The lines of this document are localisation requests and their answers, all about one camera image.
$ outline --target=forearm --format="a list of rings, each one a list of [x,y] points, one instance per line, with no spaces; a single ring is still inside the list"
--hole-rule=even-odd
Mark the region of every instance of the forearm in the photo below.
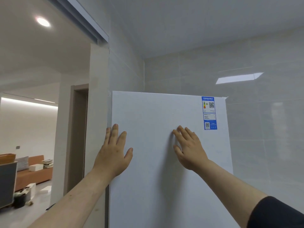
[[[91,171],[29,228],[83,227],[110,181],[106,172],[97,174],[94,170]]]
[[[257,203],[267,195],[233,176],[212,161],[196,171],[220,199],[240,227],[246,227]]]

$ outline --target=floor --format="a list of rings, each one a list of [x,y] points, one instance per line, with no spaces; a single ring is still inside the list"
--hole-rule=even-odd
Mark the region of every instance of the floor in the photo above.
[[[52,180],[36,185],[36,195],[32,206],[25,205],[19,209],[0,209],[0,224],[3,228],[27,228],[50,206],[51,193],[39,193],[41,189],[52,185]]]

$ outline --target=orange sofa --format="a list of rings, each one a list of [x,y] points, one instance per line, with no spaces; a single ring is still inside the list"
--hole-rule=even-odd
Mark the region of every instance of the orange sofa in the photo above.
[[[42,164],[43,155],[29,157],[29,166],[34,164]],[[30,183],[41,183],[51,180],[53,176],[53,167],[39,171],[23,170],[17,172],[15,191],[25,188]]]

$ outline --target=refrigerator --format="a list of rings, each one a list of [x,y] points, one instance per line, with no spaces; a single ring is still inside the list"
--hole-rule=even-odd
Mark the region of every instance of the refrigerator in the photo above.
[[[127,131],[129,167],[110,184],[109,228],[238,227],[207,184],[178,161],[172,130],[188,127],[233,173],[225,98],[112,92],[109,124]]]

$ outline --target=striped pillow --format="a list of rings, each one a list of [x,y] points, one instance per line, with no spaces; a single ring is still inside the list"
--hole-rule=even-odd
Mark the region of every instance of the striped pillow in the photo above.
[[[15,161],[17,162],[17,171],[27,170],[28,169],[28,156],[16,158]]]

